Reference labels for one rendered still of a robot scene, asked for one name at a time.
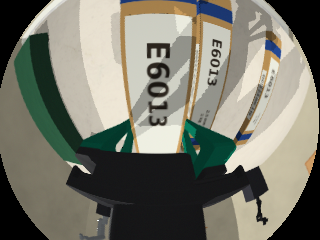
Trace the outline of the cream welding electrode pack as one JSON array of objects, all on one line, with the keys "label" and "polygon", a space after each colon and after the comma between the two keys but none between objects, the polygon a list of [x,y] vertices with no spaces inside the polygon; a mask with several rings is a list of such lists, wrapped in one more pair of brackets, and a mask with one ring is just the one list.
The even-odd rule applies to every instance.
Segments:
[{"label": "cream welding electrode pack", "polygon": [[246,144],[264,114],[278,74],[281,45],[281,40],[272,31],[266,31],[265,54],[259,84],[247,116],[233,140],[236,146]]}]

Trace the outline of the white welding electrode pack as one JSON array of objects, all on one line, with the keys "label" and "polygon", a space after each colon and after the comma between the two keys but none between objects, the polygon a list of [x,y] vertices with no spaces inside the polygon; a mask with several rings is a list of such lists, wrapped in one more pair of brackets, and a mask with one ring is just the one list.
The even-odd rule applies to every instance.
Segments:
[{"label": "white welding electrode pack", "polygon": [[179,153],[189,108],[197,0],[120,0],[121,59],[137,153]]},{"label": "white welding electrode pack", "polygon": [[223,95],[232,45],[231,0],[197,0],[197,37],[187,119],[211,130]]}]

